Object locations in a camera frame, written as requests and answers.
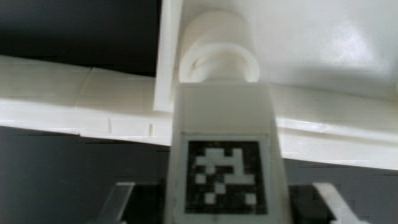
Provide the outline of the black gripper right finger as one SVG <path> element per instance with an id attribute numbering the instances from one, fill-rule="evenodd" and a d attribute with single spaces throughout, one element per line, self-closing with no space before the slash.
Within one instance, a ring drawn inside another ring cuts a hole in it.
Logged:
<path id="1" fill-rule="evenodd" d="M 330 183 L 289 186 L 293 224 L 368 224 Z"/>

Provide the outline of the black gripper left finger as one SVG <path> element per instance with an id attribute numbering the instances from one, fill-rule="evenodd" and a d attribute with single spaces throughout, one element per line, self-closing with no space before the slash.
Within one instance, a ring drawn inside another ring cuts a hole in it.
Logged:
<path id="1" fill-rule="evenodd" d="M 162 224 L 162 218 L 162 184 L 117 182 L 99 215 L 87 224 Z"/>

